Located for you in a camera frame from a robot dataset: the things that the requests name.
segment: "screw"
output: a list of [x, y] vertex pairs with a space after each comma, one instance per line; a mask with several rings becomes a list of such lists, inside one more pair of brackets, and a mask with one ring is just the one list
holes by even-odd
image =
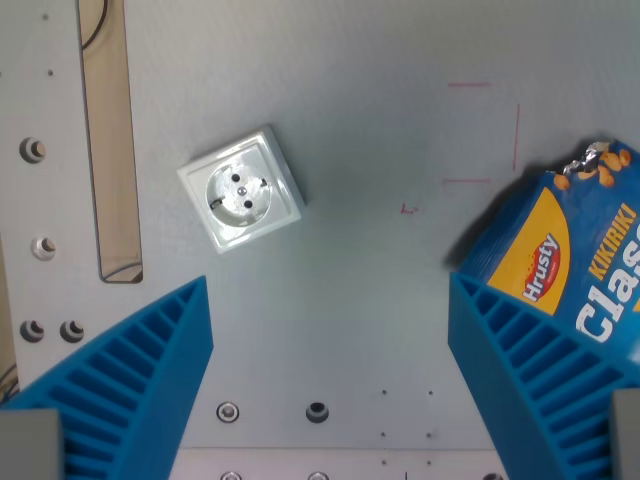
[[236, 472], [227, 472], [223, 473], [220, 477], [220, 480], [242, 480], [242, 477], [239, 473]]
[[235, 403], [223, 402], [218, 405], [216, 415], [222, 423], [233, 423], [240, 416], [240, 410]]

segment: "snack bag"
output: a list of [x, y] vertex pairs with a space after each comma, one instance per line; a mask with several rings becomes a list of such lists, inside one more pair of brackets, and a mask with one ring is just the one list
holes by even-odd
[[461, 272], [640, 363], [640, 155], [595, 143], [511, 197]]

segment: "peanut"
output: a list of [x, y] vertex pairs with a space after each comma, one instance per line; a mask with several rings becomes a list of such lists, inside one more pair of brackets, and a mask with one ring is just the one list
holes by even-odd
[[613, 152], [607, 152], [600, 155], [600, 160], [604, 161], [604, 163], [614, 172], [619, 172], [622, 170], [622, 163], [618, 156]]
[[611, 172], [607, 170], [607, 167], [600, 165], [598, 166], [598, 170], [600, 171], [600, 185], [604, 187], [613, 187], [613, 184], [615, 183], [613, 175], [611, 175]]
[[590, 172], [578, 172], [578, 178], [580, 180], [586, 180], [587, 178], [593, 177], [596, 173], [598, 173], [598, 170], [596, 169], [593, 169]]
[[567, 190], [569, 188], [569, 179], [564, 175], [556, 175], [553, 183], [559, 190]]
[[628, 167], [629, 165], [631, 165], [631, 153], [629, 153], [629, 150], [625, 150], [623, 148], [622, 150], [620, 150], [620, 153], [618, 155], [620, 156], [620, 163], [623, 167]]

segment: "gray block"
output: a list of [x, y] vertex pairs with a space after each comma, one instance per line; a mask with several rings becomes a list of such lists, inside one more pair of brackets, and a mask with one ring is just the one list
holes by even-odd
[[609, 433], [613, 478], [640, 478], [640, 389], [613, 392]]
[[64, 479], [62, 424], [57, 410], [0, 410], [0, 478]]

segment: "power socket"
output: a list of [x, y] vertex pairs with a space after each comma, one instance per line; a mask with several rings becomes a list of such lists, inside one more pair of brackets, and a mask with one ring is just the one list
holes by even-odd
[[304, 202], [265, 127], [178, 169], [219, 253], [299, 220]]

